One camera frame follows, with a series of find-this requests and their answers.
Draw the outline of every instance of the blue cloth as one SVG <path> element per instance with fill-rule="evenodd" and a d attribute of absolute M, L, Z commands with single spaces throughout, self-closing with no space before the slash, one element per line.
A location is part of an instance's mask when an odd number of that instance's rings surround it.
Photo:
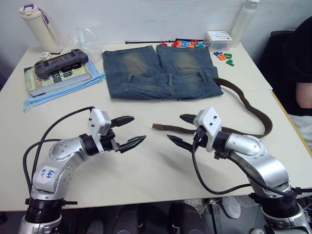
<path fill-rule="evenodd" d="M 199 99 L 223 94 L 208 48 L 158 45 L 105 51 L 104 70 L 111 98 Z"/>
<path fill-rule="evenodd" d="M 72 92 L 77 91 L 79 89 L 83 89 L 83 88 L 88 87 L 90 85 L 99 83 L 103 80 L 103 78 L 105 77 L 105 74 L 100 74 L 98 72 L 98 70 L 96 69 L 96 67 L 94 66 L 94 64 L 90 60 L 86 63 L 86 66 L 89 69 L 89 73 L 91 76 L 90 80 L 88 80 L 87 82 L 78 83 L 76 85 L 70 85 L 70 86 L 65 87 L 63 89 L 59 89 L 59 90 L 56 90 L 54 92 L 50 92 L 50 93 L 47 93 L 44 95 L 40 95 L 37 97 L 31 97 L 24 102 L 24 112 L 29 109 L 30 104 L 33 104 L 33 106 L 38 106 L 38 105 L 43 104 L 47 101 L 61 97 L 63 95 L 69 94 L 69 93 L 72 93 Z"/>

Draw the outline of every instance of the gray game controller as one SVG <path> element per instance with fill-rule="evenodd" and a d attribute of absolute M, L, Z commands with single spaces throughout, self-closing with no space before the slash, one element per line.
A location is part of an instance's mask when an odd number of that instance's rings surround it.
<path fill-rule="evenodd" d="M 35 63 L 35 73 L 40 79 L 48 79 L 50 74 L 62 68 L 68 67 L 75 63 L 87 63 L 88 56 L 80 49 L 74 49 L 71 52 L 57 56 L 55 58 Z"/>

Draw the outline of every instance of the person's arm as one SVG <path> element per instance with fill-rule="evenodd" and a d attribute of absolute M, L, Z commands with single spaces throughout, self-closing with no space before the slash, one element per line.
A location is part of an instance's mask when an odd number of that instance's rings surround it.
<path fill-rule="evenodd" d="M 296 100 L 301 108 L 312 108 L 312 83 L 297 83 Z"/>

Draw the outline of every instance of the white water bottle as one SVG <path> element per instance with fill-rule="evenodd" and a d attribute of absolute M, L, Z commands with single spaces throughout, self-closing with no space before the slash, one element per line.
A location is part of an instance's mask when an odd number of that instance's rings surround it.
<path fill-rule="evenodd" d="M 234 27 L 230 33 L 230 36 L 233 40 L 231 45 L 232 48 L 236 48 L 242 39 L 252 17 L 254 16 L 258 2 L 260 0 L 246 0 L 244 6 L 239 12 L 239 15 L 236 18 Z"/>
<path fill-rule="evenodd" d="M 42 9 L 35 4 L 30 4 L 21 7 L 19 13 L 45 51 L 50 53 L 61 51 L 58 35 Z"/>

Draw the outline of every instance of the white table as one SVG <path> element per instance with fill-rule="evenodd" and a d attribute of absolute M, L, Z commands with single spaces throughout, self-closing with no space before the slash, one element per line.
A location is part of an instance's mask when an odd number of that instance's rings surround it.
<path fill-rule="evenodd" d="M 130 48 L 134 45 L 104 45 L 106 50 Z M 130 124 L 115 128 L 117 142 L 124 143 L 134 136 L 147 135 L 135 149 L 124 154 L 108 152 L 93 156 L 75 171 L 66 200 L 78 201 L 74 207 L 93 207 L 126 203 L 165 201 L 186 198 L 213 197 L 200 185 L 193 168 L 191 155 L 170 142 L 166 134 L 180 136 L 191 142 L 192 136 L 162 132 L 151 128 L 153 123 L 171 124 L 191 128 L 192 125 L 179 119 L 180 114 L 197 114 L 199 110 L 214 106 L 223 126 L 248 133 L 262 133 L 263 126 L 253 115 L 246 112 L 235 95 L 223 89 L 224 95 L 196 101 L 129 101 L 110 99 L 106 81 L 72 94 L 59 97 L 23 112 L 27 98 L 23 68 L 39 59 L 40 48 L 28 48 L 0 92 L 0 211 L 26 210 L 27 185 L 22 170 L 25 150 L 41 139 L 44 131 L 58 118 L 74 110 L 95 105 L 108 112 L 111 118 L 122 115 L 134 116 Z M 292 127 L 271 87 L 252 63 L 240 45 L 231 50 L 234 67 L 218 61 L 219 76 L 228 79 L 244 90 L 251 105 L 266 113 L 273 122 L 272 132 L 263 138 L 267 150 L 287 168 L 293 186 L 312 186 L 312 158 Z M 103 71 L 99 60 L 96 67 Z M 47 138 L 71 138 L 89 134 L 89 113 L 75 115 L 63 121 Z M 42 147 L 39 163 L 52 143 Z M 32 165 L 35 151 L 28 158 Z M 198 166 L 206 183 L 214 190 L 224 190 L 247 183 L 245 175 L 229 160 L 216 160 L 213 154 L 199 149 L 196 153 Z M 245 195 L 251 188 L 232 192 Z"/>

